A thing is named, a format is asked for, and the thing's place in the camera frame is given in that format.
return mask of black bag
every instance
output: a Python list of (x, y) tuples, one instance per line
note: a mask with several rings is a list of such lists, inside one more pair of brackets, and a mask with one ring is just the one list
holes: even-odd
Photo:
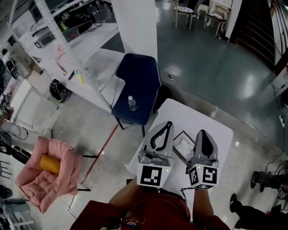
[(64, 87), (61, 82), (54, 79), (50, 84), (50, 93), (58, 102), (63, 103), (68, 100), (72, 92)]

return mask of small table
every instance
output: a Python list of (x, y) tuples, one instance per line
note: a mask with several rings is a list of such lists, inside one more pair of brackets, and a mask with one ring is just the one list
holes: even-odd
[(222, 19), (222, 18), (218, 18), (218, 17), (216, 17), (216, 16), (214, 16), (214, 15), (211, 15), (211, 14), (209, 14), (209, 13), (207, 14), (207, 16), (208, 16), (209, 18), (211, 18), (212, 20), (218, 22), (218, 27), (217, 27), (216, 34), (215, 34), (215, 36), (217, 36), (220, 25), (226, 24), (226, 23), (227, 23), (227, 20)]
[[(195, 140), (197, 133), (201, 129), (206, 130), (213, 137), (218, 146), (218, 172), (221, 174), (233, 138), (233, 131), (230, 128), (172, 99), (167, 99), (158, 109), (158, 116), (154, 120), (150, 130), (167, 121), (171, 121), (174, 124), (174, 137), (184, 130), (193, 140)], [(141, 146), (136, 151), (130, 163), (126, 165), (127, 170), (133, 175), (137, 174), (137, 162), (140, 148)], [(172, 153), (172, 158), (174, 158), (175, 162), (163, 189), (182, 195), (180, 189), (188, 188), (190, 186), (189, 176), (185, 174), (186, 165), (175, 153)], [(185, 194), (187, 197), (187, 205), (189, 208), (192, 208), (194, 190), (186, 190)]]

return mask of water bottle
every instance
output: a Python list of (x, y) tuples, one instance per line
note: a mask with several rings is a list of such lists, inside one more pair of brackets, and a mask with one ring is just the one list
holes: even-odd
[(129, 97), (128, 97), (128, 104), (129, 104), (129, 107), (130, 107), (130, 109), (131, 109), (132, 111), (135, 111), (135, 110), (137, 109), (137, 107), (136, 107), (136, 101), (135, 101), (135, 99), (133, 99), (132, 96), (129, 96)]

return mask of red line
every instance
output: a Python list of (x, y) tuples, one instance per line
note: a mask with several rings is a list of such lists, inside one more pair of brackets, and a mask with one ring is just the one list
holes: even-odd
[(86, 180), (86, 178), (88, 177), (88, 175), (89, 175), (89, 173), (91, 172), (94, 164), (95, 164), (95, 163), (97, 162), (97, 160), (100, 158), (100, 156), (101, 156), (104, 148), (106, 147), (106, 145), (107, 145), (108, 142), (110, 141), (111, 137), (112, 137), (113, 134), (115, 133), (115, 131), (116, 131), (116, 129), (118, 128), (118, 126), (119, 126), (119, 125), (117, 124), (117, 125), (115, 126), (115, 128), (113, 129), (112, 133), (110, 134), (110, 136), (108, 137), (107, 141), (106, 141), (105, 144), (103, 145), (102, 149), (101, 149), (100, 152), (98, 153), (98, 158), (96, 158), (96, 159), (93, 161), (92, 165), (90, 166), (90, 168), (89, 168), (88, 171), (87, 171), (87, 174), (86, 174), (86, 176), (85, 176), (85, 179), (81, 182), (81, 184), (83, 184), (83, 182), (84, 182), (84, 181)]

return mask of pink cushion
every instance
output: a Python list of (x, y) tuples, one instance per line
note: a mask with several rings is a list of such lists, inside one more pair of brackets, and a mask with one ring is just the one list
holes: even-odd
[[(43, 154), (61, 160), (58, 176), (39, 168)], [(41, 213), (45, 213), (59, 196), (77, 194), (81, 163), (82, 156), (66, 143), (38, 137), (32, 156), (17, 176), (15, 184)]]

